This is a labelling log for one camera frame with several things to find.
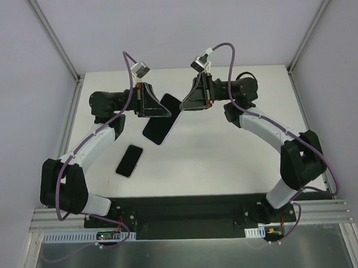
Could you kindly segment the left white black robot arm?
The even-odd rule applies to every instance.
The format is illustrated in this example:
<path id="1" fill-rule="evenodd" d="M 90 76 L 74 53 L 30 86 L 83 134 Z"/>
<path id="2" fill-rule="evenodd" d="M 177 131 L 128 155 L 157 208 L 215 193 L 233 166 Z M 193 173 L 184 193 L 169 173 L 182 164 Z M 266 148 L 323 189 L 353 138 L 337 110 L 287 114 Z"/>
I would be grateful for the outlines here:
<path id="1" fill-rule="evenodd" d="M 125 111 L 139 118 L 167 118 L 171 111 L 164 107 L 146 82 L 137 83 L 122 92 L 94 92 L 89 97 L 95 120 L 89 132 L 72 150 L 58 159 L 47 159 L 41 169 L 40 202 L 55 208 L 57 217 L 92 214 L 99 223 L 112 227 L 118 213 L 109 198 L 89 192 L 86 172 L 97 157 L 116 141 L 125 127 Z"/>

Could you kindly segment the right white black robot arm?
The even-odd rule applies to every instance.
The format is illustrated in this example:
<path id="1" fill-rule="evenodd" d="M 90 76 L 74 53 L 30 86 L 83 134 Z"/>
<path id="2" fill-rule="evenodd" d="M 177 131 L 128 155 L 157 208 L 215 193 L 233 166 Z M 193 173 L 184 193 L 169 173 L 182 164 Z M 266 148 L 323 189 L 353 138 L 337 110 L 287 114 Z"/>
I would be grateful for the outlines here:
<path id="1" fill-rule="evenodd" d="M 311 130 L 292 132 L 266 117 L 254 104 L 257 91 L 257 79 L 248 71 L 230 83 L 213 80 L 209 73 L 200 73 L 193 79 L 191 90 L 179 108 L 183 111 L 205 110 L 215 101 L 225 100 L 223 109 L 228 122 L 255 134 L 280 154 L 280 180 L 250 214 L 254 221 L 268 224 L 280 218 L 286 205 L 307 183 L 323 174 L 327 166 L 321 159 L 318 135 Z"/>

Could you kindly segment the lilac silicone phone case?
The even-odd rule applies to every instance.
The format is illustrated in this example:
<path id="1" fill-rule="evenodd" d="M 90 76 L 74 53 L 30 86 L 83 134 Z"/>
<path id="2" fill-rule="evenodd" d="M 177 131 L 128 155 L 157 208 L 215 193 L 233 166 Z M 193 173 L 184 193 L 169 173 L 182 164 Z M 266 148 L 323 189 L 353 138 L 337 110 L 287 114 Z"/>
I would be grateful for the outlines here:
<path id="1" fill-rule="evenodd" d="M 174 123 L 175 120 L 181 114 L 181 110 L 179 107 L 181 101 L 176 97 L 172 96 L 171 94 L 166 93 L 161 99 L 161 104 L 171 113 L 170 117 L 162 118 L 162 122 Z"/>

